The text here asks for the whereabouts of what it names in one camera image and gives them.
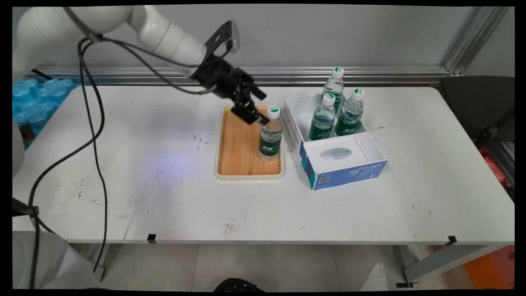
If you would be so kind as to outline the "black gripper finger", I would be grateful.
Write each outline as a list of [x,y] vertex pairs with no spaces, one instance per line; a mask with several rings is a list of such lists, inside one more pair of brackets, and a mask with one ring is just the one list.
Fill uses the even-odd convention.
[[231,112],[249,125],[253,123],[267,125],[270,122],[269,118],[258,111],[252,101],[249,103],[236,102],[231,107]]
[[251,75],[241,75],[241,90],[249,99],[251,94],[259,100],[264,100],[267,97],[267,94],[256,85],[255,79]]

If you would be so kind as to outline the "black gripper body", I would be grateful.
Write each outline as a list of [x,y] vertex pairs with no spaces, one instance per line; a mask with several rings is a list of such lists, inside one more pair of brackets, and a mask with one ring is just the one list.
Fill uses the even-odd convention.
[[232,66],[224,59],[199,66],[190,79],[206,89],[215,87],[212,93],[221,99],[232,99],[234,102],[240,99],[244,103],[251,99],[250,88],[245,84],[255,81],[243,69]]

